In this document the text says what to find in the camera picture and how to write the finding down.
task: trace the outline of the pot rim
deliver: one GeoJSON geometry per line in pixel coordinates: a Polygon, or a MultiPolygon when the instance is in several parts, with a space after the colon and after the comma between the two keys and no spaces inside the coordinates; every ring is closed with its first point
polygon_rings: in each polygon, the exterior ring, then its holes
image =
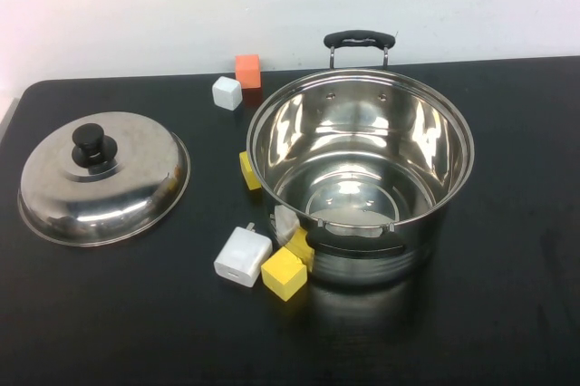
{"type": "Polygon", "coordinates": [[[249,157],[249,162],[254,174],[256,175],[257,179],[260,182],[260,185],[264,191],[266,191],[270,196],[275,198],[281,205],[288,207],[289,209],[293,210],[299,217],[307,218],[314,222],[322,222],[323,226],[329,224],[335,227],[352,227],[352,228],[360,228],[360,229],[377,229],[377,228],[388,228],[389,231],[394,231],[396,227],[402,227],[406,224],[412,223],[417,221],[421,218],[425,218],[429,214],[434,213],[439,208],[444,207],[448,202],[451,201],[453,197],[459,192],[459,190],[465,185],[467,179],[469,178],[471,171],[473,170],[473,163],[475,158],[475,144],[473,140],[473,134],[471,133],[471,129],[461,112],[457,109],[450,100],[448,100],[445,96],[443,96],[440,92],[436,91],[432,87],[424,84],[423,82],[417,81],[413,78],[410,78],[406,75],[402,75],[395,72],[390,71],[383,71],[383,70],[374,70],[374,69],[363,69],[363,68],[349,68],[349,69],[333,69],[330,71],[322,71],[322,72],[315,72],[309,75],[306,75],[302,78],[294,80],[284,87],[278,89],[274,93],[272,93],[258,108],[252,121],[250,122],[250,126],[247,130],[246,136],[246,149],[247,154],[249,157]],[[437,203],[434,207],[430,208],[427,212],[419,214],[418,216],[407,218],[405,220],[392,222],[389,224],[382,224],[382,225],[373,225],[373,226],[358,226],[358,225],[347,225],[342,223],[333,222],[331,220],[324,220],[323,218],[316,218],[312,217],[311,215],[297,209],[296,207],[291,206],[286,201],[282,200],[271,188],[268,186],[264,178],[262,177],[262,173],[260,170],[257,169],[256,165],[256,132],[259,131],[259,122],[264,120],[271,114],[271,111],[274,111],[278,102],[281,102],[281,96],[292,96],[301,91],[301,87],[308,84],[308,86],[312,86],[315,84],[320,84],[323,82],[331,81],[332,78],[345,78],[349,76],[356,76],[361,75],[366,76],[368,79],[374,79],[375,81],[378,79],[383,79],[385,82],[395,82],[399,84],[402,88],[404,88],[407,92],[414,94],[417,97],[422,98],[427,103],[431,105],[435,105],[435,108],[438,111],[442,112],[443,114],[449,113],[450,117],[445,116],[446,119],[451,122],[454,129],[457,131],[459,139],[461,141],[462,148],[465,150],[466,158],[461,165],[461,172],[460,172],[460,180],[457,184],[451,189],[450,192],[447,193],[445,198],[443,198],[439,203],[437,203]]]}

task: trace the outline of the stainless steel pot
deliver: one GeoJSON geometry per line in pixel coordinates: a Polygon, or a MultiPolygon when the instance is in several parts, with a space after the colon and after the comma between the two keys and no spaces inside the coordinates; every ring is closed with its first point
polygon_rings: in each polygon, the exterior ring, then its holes
{"type": "Polygon", "coordinates": [[[367,285],[401,277],[430,254],[446,205],[467,181],[474,145],[457,108],[398,73],[334,70],[334,49],[395,39],[330,34],[331,70],[287,84],[259,108],[247,152],[283,244],[298,225],[313,275],[367,285]]]}

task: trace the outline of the white wall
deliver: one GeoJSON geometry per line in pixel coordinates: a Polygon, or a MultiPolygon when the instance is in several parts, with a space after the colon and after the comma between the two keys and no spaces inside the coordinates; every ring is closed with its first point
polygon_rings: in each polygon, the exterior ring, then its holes
{"type": "MultiPolygon", "coordinates": [[[[0,96],[53,78],[325,67],[325,34],[398,34],[393,63],[580,54],[580,0],[0,0],[0,96]]],[[[337,52],[337,66],[380,62],[337,52]]]]}

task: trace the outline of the black handle grip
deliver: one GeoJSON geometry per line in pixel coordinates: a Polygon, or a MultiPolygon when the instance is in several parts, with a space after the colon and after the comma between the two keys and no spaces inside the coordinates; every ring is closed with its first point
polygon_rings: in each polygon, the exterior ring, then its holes
{"type": "Polygon", "coordinates": [[[85,123],[72,133],[72,160],[80,167],[89,168],[111,161],[117,154],[117,143],[105,135],[101,125],[85,123]]]}
{"type": "Polygon", "coordinates": [[[328,255],[364,259],[398,256],[406,249],[401,238],[392,232],[368,238],[336,235],[323,227],[308,231],[306,243],[314,250],[328,255]]]}
{"type": "Polygon", "coordinates": [[[375,46],[379,49],[391,49],[395,45],[395,38],[390,34],[376,33],[366,30],[342,31],[328,34],[324,38],[327,48],[342,48],[343,46],[375,46]]]}

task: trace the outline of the white block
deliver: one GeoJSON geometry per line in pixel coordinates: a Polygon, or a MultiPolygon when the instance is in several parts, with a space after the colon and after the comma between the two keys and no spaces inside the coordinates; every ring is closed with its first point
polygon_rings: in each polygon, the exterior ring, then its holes
{"type": "Polygon", "coordinates": [[[252,287],[260,274],[260,266],[272,254],[272,241],[251,230],[236,227],[214,261],[217,275],[252,287]]]}
{"type": "Polygon", "coordinates": [[[227,110],[235,110],[239,103],[242,102],[242,85],[238,81],[225,76],[220,76],[214,82],[211,92],[214,95],[214,103],[218,107],[227,110]]]}

